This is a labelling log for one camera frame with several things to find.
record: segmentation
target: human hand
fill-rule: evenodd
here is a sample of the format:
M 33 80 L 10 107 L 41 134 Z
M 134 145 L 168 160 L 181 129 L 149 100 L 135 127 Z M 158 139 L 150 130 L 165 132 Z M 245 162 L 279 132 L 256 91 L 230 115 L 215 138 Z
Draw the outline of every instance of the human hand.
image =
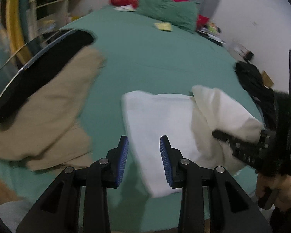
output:
M 275 207 L 284 212 L 291 208 L 291 176 L 276 176 L 266 177 L 263 174 L 258 174 L 257 189 L 255 194 L 258 198 L 262 198 L 265 194 L 265 189 L 279 189 L 278 196 L 274 202 Z

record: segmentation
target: white fabric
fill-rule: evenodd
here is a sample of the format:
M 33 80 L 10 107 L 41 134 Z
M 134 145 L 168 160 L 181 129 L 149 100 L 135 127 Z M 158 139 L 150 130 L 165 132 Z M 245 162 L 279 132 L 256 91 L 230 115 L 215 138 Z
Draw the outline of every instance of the white fabric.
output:
M 259 139 L 262 123 L 220 89 L 194 86 L 194 97 L 153 95 L 142 91 L 123 95 L 123 116 L 130 149 L 139 163 L 151 197 L 179 192 L 166 182 L 159 139 L 167 135 L 173 148 L 199 166 L 224 166 L 230 173 L 244 165 L 231 157 L 228 145 L 212 137 L 220 129 L 245 141 Z

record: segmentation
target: silver screw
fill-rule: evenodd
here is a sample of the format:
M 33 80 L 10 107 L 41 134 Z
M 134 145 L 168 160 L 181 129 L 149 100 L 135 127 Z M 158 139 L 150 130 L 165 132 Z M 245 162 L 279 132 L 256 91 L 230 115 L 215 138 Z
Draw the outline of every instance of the silver screw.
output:
M 108 162 L 109 162 L 109 160 L 108 160 L 107 158 L 101 158 L 101 159 L 99 160 L 99 163 L 102 164 L 102 165 L 105 165 L 105 164 L 107 164 Z
M 73 168 L 71 166 L 65 168 L 65 173 L 72 173 Z
M 219 172 L 219 173 L 224 173 L 225 169 L 222 166 L 217 166 L 216 167 L 216 171 Z
M 189 160 L 187 158 L 183 158 L 182 160 L 180 160 L 180 163 L 183 165 L 188 165 L 189 164 Z

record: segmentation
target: dark sleeve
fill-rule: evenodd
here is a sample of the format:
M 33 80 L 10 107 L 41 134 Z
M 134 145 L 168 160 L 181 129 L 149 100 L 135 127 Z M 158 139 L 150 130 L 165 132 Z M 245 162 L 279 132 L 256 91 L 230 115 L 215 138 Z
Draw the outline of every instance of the dark sleeve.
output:
M 270 224 L 273 232 L 276 233 L 291 233 L 291 208 L 286 212 L 280 212 L 278 208 L 275 208 Z

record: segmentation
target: mattress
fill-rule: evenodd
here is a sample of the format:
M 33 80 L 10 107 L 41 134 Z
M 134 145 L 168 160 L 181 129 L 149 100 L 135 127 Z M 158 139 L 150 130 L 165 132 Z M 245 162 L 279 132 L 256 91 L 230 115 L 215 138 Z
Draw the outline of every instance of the mattress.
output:
M 255 104 L 238 82 L 233 69 L 235 60 L 226 49 L 176 26 L 172 32 L 159 31 L 155 22 L 158 21 L 107 6 L 66 26 L 93 32 L 97 36 L 94 47 L 107 58 L 79 117 L 92 138 L 94 160 L 105 157 L 126 134 L 120 100 L 123 94 L 134 90 L 191 95 L 192 86 L 197 84 L 216 87 L 261 120 Z M 22 162 L 0 161 L 0 177 L 17 194 L 34 202 L 55 175 L 30 172 Z M 257 176 L 253 169 L 245 167 L 234 178 L 248 194 L 255 190 Z M 177 227 L 180 203 L 180 193 L 150 198 L 129 152 L 123 182 L 118 189 L 108 189 L 111 229 L 142 232 Z M 207 202 L 205 217 L 209 217 Z

